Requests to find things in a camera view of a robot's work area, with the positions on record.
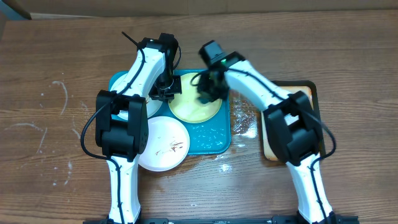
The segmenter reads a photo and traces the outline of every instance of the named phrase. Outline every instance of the teal tray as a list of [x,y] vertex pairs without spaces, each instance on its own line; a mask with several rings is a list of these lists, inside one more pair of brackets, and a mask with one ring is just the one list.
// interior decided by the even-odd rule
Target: teal tray
[[[184,75],[192,72],[201,72],[202,70],[175,70],[175,75]],[[109,90],[113,83],[127,71],[118,72],[109,81]],[[231,121],[229,117],[229,100],[224,100],[220,110],[214,117],[208,121],[191,124],[184,122],[171,112],[168,103],[163,103],[160,109],[151,118],[157,116],[168,116],[179,120],[187,129],[190,136],[189,156],[220,154],[225,152],[231,144]],[[122,120],[116,115],[112,119]]]

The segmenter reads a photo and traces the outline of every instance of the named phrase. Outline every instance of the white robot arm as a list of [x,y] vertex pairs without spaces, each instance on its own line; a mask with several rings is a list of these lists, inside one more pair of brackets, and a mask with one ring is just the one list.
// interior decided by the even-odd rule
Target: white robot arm
[[[270,82],[263,75],[257,72],[249,61],[245,60],[238,53],[234,52],[230,55],[226,55],[216,42],[209,42],[202,47],[200,50],[200,55],[202,56],[202,59],[205,61],[206,65],[209,67],[207,72],[202,73],[197,86],[199,93],[206,98],[205,101],[216,100],[220,96],[223,96],[224,94],[222,91],[228,91],[228,88],[236,90],[243,94],[249,101],[251,101],[254,106],[266,113],[267,116],[264,117],[268,118],[266,121],[267,123],[270,122],[270,116],[275,116],[274,114],[280,112],[276,110],[276,105],[287,104],[289,101],[289,95],[292,94],[291,92],[283,90]],[[306,96],[301,95],[301,99],[307,100],[309,104],[309,100]],[[285,111],[285,114],[283,114],[285,128],[296,126],[297,123],[301,122],[299,121],[299,116],[292,116],[287,112],[287,108],[282,108],[282,110]],[[276,127],[276,129],[283,129],[284,127],[279,126]],[[320,203],[318,203],[312,182],[311,170],[309,169],[312,162],[316,158],[320,157],[320,154],[317,151],[314,151],[318,150],[318,148],[311,148],[312,145],[317,146],[319,141],[322,139],[322,131],[319,133],[319,128],[320,125],[317,127],[317,130],[311,130],[309,133],[304,133],[304,131],[308,131],[304,129],[298,129],[296,132],[290,133],[292,135],[296,135],[297,138],[290,138],[290,136],[278,136],[277,134],[270,133],[274,133],[274,129],[267,129],[267,134],[270,136],[269,139],[290,138],[289,141],[297,142],[295,146],[287,146],[283,149],[279,148],[278,144],[273,144],[273,142],[270,142],[270,145],[275,155],[277,157],[279,156],[278,159],[286,163],[290,173],[292,174],[293,183],[298,197],[298,212],[308,223],[321,223],[325,219]],[[318,139],[307,139],[308,141],[301,141],[299,139],[313,137],[317,137]],[[309,142],[307,146],[300,145],[303,143],[306,144],[307,142]],[[291,151],[286,152],[287,157],[285,152],[276,152],[280,150],[289,150],[289,147]],[[289,157],[289,154],[294,153],[292,151],[295,149],[301,154],[303,153],[303,155]],[[315,176],[315,182],[320,200],[322,201],[322,206],[326,213],[326,217],[328,217],[332,214],[332,208],[326,199],[319,163],[317,162],[313,168],[313,174]]]
[[[108,218],[115,223],[136,223],[141,211],[137,176],[139,156],[145,149],[148,137],[145,97],[149,95],[153,100],[166,101],[172,100],[174,94],[181,93],[180,77],[173,76],[172,69],[178,48],[174,36],[161,34],[157,40],[145,38],[138,44],[144,55],[138,50],[130,71],[115,81],[111,91],[101,91],[96,102],[97,108],[106,105],[136,76],[123,96],[96,117],[97,145],[103,148],[105,156],[112,158],[120,167],[118,173],[115,164],[107,161],[112,195]],[[142,60],[145,63],[140,71]],[[119,115],[127,122],[112,120],[111,114]],[[122,209],[118,206],[119,197]]]

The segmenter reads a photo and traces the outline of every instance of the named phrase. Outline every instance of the yellow plate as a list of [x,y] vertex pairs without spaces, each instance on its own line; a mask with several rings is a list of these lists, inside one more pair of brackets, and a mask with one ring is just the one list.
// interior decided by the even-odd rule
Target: yellow plate
[[202,104],[198,101],[199,93],[190,82],[197,73],[188,73],[181,76],[182,94],[174,95],[174,100],[169,103],[170,110],[178,119],[188,123],[201,123],[212,118],[221,108],[222,100]]

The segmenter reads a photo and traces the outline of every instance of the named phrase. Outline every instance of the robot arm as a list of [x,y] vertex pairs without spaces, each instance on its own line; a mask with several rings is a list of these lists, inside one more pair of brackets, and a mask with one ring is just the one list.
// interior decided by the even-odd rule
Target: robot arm
[[[313,114],[307,96],[302,92],[291,94],[279,88],[240,54],[226,55],[216,42],[204,45],[200,55],[210,72],[202,73],[198,92],[206,98],[205,101],[214,101],[225,96],[223,92],[230,88],[242,93],[263,111],[271,149],[280,161],[286,163],[292,174],[298,212],[308,223],[323,223],[325,217],[309,169],[312,162],[320,157],[318,146],[323,136],[320,125],[302,111]],[[323,209],[329,217],[333,213],[326,199],[318,162],[313,173]]]
[[[130,71],[116,80],[111,91],[101,90],[96,100],[97,111],[113,101],[96,117],[96,143],[102,147],[103,154],[112,158],[119,166],[115,167],[113,162],[107,161],[112,196],[108,218],[115,223],[135,223],[141,211],[137,176],[139,156],[144,152],[148,139],[145,97],[149,95],[153,100],[166,101],[172,100],[174,94],[181,93],[180,77],[173,76],[172,70],[178,48],[174,36],[161,34],[158,40],[145,38],[138,44],[145,56],[142,70],[137,74],[143,60],[139,50]],[[125,89],[136,74],[130,88],[123,96],[116,98],[116,94]],[[112,120],[112,114],[119,115],[126,121]],[[123,215],[118,206],[119,197]]]

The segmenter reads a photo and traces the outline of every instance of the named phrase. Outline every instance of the white stain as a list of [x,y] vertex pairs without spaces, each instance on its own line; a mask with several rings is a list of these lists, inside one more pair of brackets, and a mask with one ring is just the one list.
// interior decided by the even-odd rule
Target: white stain
[[80,133],[77,132],[75,128],[72,128],[72,131],[77,135],[77,138],[80,139]]
[[231,172],[232,171],[232,166],[228,165],[228,164],[223,164],[220,166],[220,168],[218,169],[220,173],[224,173],[224,172]]
[[224,156],[218,155],[218,156],[216,157],[216,159],[214,159],[214,160],[219,160],[219,159],[222,159],[222,158],[224,158]]
[[37,149],[37,152],[36,152],[36,153],[38,153],[39,151],[40,151],[40,153],[42,153],[42,151],[40,150],[40,148],[42,147],[42,144],[43,144],[44,137],[45,137],[45,134],[46,134],[46,133],[47,133],[47,127],[45,128],[45,131],[44,131],[42,140],[40,141],[40,145],[39,145],[39,148]]
[[[70,170],[72,170],[72,163],[70,161],[68,162],[68,167]],[[68,184],[71,174],[72,174],[72,171],[68,171],[68,179],[65,181],[65,183],[63,183],[64,186]]]
[[87,105],[86,105],[83,101],[81,101],[81,100],[80,100],[80,105],[81,105],[82,107],[84,107],[84,109],[85,109],[85,111],[86,111],[86,113],[87,113],[87,112],[88,112]]
[[67,90],[67,88],[65,87],[65,85],[63,84],[63,82],[60,82],[60,81],[53,81],[52,83],[53,83],[53,84],[57,84],[57,85],[62,85],[62,88],[63,88],[63,90],[65,91],[65,103],[63,104],[63,108],[62,108],[62,111],[61,111],[61,114],[60,114],[60,115],[62,115],[63,112],[65,111],[65,108],[67,107],[67,104],[68,104],[68,90]]
[[5,128],[4,130],[10,129],[10,128],[15,127],[15,126],[30,126],[30,127],[34,128],[34,129],[36,129],[36,130],[38,130],[38,131],[43,131],[43,129],[37,127],[37,126],[34,125],[34,124],[30,124],[30,123],[17,123],[17,124],[13,124],[13,125],[11,125],[10,127]]
[[76,127],[76,124],[75,124],[75,115],[73,115],[73,117],[72,117],[72,125],[73,125],[74,128]]

